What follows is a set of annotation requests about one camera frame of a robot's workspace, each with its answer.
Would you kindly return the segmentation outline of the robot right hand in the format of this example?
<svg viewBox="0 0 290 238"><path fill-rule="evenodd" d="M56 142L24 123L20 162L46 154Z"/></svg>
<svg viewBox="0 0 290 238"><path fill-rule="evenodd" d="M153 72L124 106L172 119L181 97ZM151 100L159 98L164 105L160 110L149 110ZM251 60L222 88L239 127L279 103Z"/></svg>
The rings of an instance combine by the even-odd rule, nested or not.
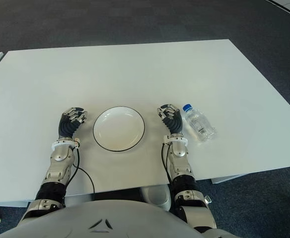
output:
<svg viewBox="0 0 290 238"><path fill-rule="evenodd" d="M157 108L157 114L168 128L170 134L182 134L182 116L180 110L175 105L164 104Z"/></svg>

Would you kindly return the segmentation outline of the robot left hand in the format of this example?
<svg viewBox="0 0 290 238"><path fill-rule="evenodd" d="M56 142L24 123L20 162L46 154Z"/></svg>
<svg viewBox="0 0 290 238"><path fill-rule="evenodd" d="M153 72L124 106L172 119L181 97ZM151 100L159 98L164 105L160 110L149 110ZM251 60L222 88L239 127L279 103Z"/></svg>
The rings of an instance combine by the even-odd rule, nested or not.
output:
<svg viewBox="0 0 290 238"><path fill-rule="evenodd" d="M79 107L71 107L64 111L59 122L58 134L61 138L73 138L77 129L85 123L87 111Z"/></svg>

